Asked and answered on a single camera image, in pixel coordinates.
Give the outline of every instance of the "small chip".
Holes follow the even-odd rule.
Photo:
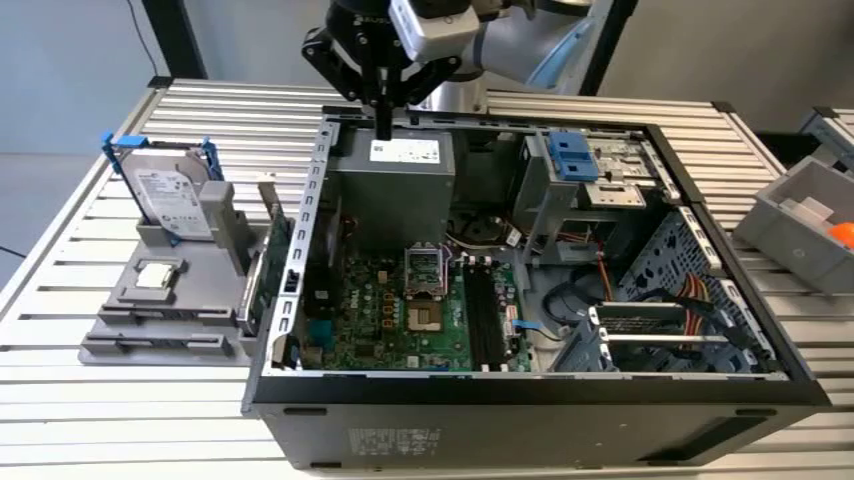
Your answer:
[[[373,356],[373,345],[369,344],[356,344],[356,357],[372,357]]]

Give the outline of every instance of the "barcode sticker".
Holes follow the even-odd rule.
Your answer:
[[[507,234],[507,245],[515,247],[516,245],[519,245],[519,240],[522,240],[522,232],[514,227],[511,228],[512,230],[509,231],[509,234]]]
[[[396,138],[393,140],[372,140],[372,162],[393,163],[429,163],[437,165],[439,140],[417,140],[413,138]]]

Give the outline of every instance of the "white sticker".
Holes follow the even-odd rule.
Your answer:
[[[433,456],[439,449],[439,428],[351,428],[349,448],[357,456]]]
[[[180,172],[168,170],[137,169],[133,173],[144,201],[163,228],[180,238],[211,238],[211,229],[189,179]]]
[[[507,245],[509,245],[511,247],[515,247],[516,245],[519,245],[519,240],[522,240],[522,232],[516,230],[514,227],[509,227],[509,228],[512,228],[512,230],[507,235]]]
[[[439,140],[413,138],[372,140],[369,160],[372,162],[439,164]]]

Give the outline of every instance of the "motherboard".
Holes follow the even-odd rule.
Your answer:
[[[483,278],[472,283],[475,270]],[[416,246],[349,255],[339,281],[337,313],[309,320],[325,370],[531,371],[526,341],[511,327],[520,319],[509,265],[464,264],[449,252]]]

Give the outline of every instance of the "aluminum profile table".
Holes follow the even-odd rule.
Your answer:
[[[344,105],[324,88],[175,81],[147,91],[119,133],[173,141],[208,134],[235,182],[237,208],[261,221],[252,181],[275,173],[285,210],[296,212],[324,104]],[[499,115],[658,124],[727,230],[754,192],[783,171],[738,115],[710,103],[491,93],[489,107]],[[0,477],[308,478],[291,469],[263,423],[240,418],[247,369],[77,362],[77,344],[133,250],[137,216],[100,157],[0,295]],[[383,478],[854,478],[854,297],[816,295],[758,252],[736,246],[820,377],[832,412],[700,468],[392,471]]]

